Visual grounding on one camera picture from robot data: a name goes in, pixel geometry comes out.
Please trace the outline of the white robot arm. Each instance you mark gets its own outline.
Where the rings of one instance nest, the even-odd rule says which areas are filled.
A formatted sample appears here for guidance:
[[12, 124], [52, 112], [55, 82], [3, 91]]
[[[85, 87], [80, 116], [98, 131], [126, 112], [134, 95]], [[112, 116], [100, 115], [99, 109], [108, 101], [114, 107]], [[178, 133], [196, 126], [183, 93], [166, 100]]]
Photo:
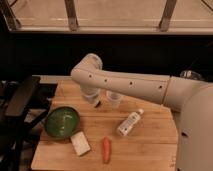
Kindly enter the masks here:
[[213, 83], [102, 66], [90, 53], [71, 70], [71, 78], [86, 90], [106, 89], [170, 108], [178, 130], [175, 171], [213, 171]]

